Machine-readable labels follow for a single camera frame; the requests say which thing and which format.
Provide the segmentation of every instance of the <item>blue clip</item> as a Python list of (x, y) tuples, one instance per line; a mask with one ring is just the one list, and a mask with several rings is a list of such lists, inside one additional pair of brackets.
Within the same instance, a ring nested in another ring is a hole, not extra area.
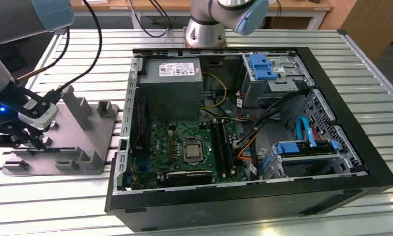
[(250, 55), (251, 68), (255, 72), (256, 80), (276, 80), (278, 75), (274, 71), (274, 65), (264, 54)]
[(298, 147), (296, 142), (282, 143), (282, 146), (283, 146), (283, 149), (284, 149), (284, 153), (300, 153), (300, 149)]
[(339, 142), (336, 140), (331, 141), (331, 145), (332, 145), (335, 151), (340, 150), (340, 145), (339, 145)]
[(303, 140), (302, 123), (304, 125), (304, 130), (307, 131), (307, 139), (311, 141), (312, 146), (316, 147), (318, 143), (315, 141), (314, 130), (310, 125), (310, 120), (304, 116), (298, 117), (298, 123), (296, 123), (298, 139)]
[(262, 171), (264, 171), (268, 162), (270, 162), (270, 157), (264, 160), (263, 167), (262, 167)]
[(276, 152), (278, 152), (278, 154), (283, 154), (283, 153), (284, 153), (284, 149), (283, 149), (282, 144), (278, 144), (278, 145), (275, 146), (275, 148), (276, 148)]

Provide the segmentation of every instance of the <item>cpu socket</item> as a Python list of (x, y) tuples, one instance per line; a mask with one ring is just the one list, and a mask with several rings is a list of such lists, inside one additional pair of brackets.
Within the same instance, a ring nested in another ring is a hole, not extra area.
[(202, 140), (184, 141), (184, 162), (195, 163), (204, 160)]

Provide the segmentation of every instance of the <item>motherboard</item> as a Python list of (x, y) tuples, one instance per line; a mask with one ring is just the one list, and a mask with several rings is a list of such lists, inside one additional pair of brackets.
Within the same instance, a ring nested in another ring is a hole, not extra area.
[(154, 124), (151, 155), (136, 160), (135, 188), (247, 181), (232, 152), (238, 137), (228, 120)]

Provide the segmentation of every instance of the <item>orange wire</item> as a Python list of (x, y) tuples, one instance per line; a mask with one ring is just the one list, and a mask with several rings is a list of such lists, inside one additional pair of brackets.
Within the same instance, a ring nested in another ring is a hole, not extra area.
[(247, 148), (250, 147), (251, 143), (254, 142), (254, 140), (256, 139), (259, 133), (256, 133), (256, 135), (254, 136), (254, 138), (251, 139), (251, 141), (247, 143), (247, 145), (244, 146), (243, 150), (240, 151), (239, 155), (238, 155), (238, 159), (243, 159), (243, 158), (247, 158), (247, 157), (243, 157), (243, 153), (244, 151), (247, 150)]
[(244, 119), (244, 117), (242, 116), (242, 108), (239, 108), (239, 110), (238, 110), (238, 118)]
[(320, 136), (318, 130), (315, 129), (314, 125), (311, 125), (311, 128), (314, 130), (314, 134), (315, 134), (316, 139), (320, 139), (322, 140), (322, 136)]

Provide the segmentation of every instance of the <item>ram slot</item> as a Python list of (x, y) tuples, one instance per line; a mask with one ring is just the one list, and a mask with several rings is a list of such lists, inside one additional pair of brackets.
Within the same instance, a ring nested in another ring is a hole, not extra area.
[(220, 147), (223, 150), (223, 160), (226, 163), (226, 169), (227, 169), (227, 174), (234, 175), (235, 174), (235, 164), (234, 164), (234, 156), (232, 156), (232, 147), (230, 143), (230, 135), (228, 135), (228, 130), (226, 127), (224, 120), (222, 123), (218, 125), (219, 129), (219, 135), (220, 135)]
[(211, 122), (210, 128), (211, 128), (212, 148), (215, 151), (218, 175), (219, 175), (219, 178), (226, 178), (227, 171), (226, 171), (224, 161), (223, 161), (223, 149), (222, 149), (220, 133), (218, 129), (219, 128), (218, 121)]

